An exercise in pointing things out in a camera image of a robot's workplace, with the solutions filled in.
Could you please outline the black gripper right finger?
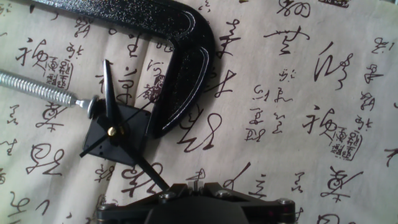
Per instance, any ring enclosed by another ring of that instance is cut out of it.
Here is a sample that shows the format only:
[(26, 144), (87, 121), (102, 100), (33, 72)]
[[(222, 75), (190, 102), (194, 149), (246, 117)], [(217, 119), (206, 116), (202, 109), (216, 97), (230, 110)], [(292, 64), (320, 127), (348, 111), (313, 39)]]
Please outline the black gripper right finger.
[(205, 223), (295, 222), (295, 202), (287, 198), (264, 201), (202, 181), (195, 183), (195, 195), (200, 197), (196, 205)]

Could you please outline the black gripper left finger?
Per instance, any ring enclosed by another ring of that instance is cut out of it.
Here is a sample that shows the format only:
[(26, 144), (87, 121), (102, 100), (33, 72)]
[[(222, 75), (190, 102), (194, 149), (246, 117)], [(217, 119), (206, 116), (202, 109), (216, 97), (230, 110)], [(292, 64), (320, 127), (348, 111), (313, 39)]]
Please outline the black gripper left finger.
[(195, 182), (173, 184), (167, 190), (124, 206), (106, 203), (96, 209), (98, 224), (145, 223), (158, 205), (187, 197), (195, 190)]

